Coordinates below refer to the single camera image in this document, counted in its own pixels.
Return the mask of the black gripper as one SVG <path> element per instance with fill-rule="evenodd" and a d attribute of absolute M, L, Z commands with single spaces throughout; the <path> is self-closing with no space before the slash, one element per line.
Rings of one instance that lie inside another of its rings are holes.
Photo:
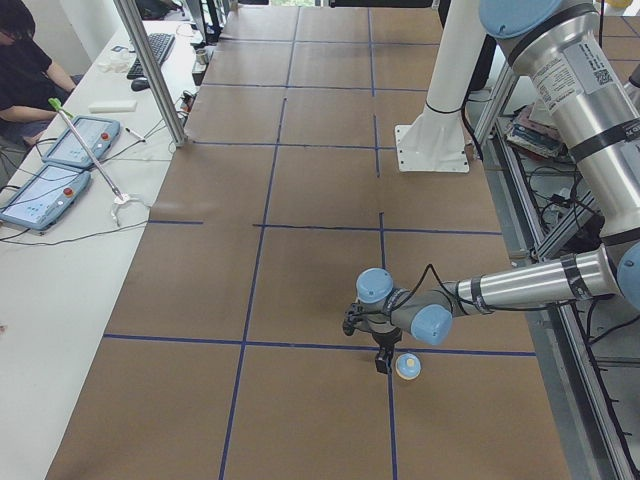
<path fill-rule="evenodd" d="M 371 335 L 380 346 L 380 350 L 375 356 L 376 371 L 380 374 L 390 374 L 392 372 L 392 353 L 395 345 L 401 341 L 401 329 L 389 322 L 374 323 L 369 321 Z"/>

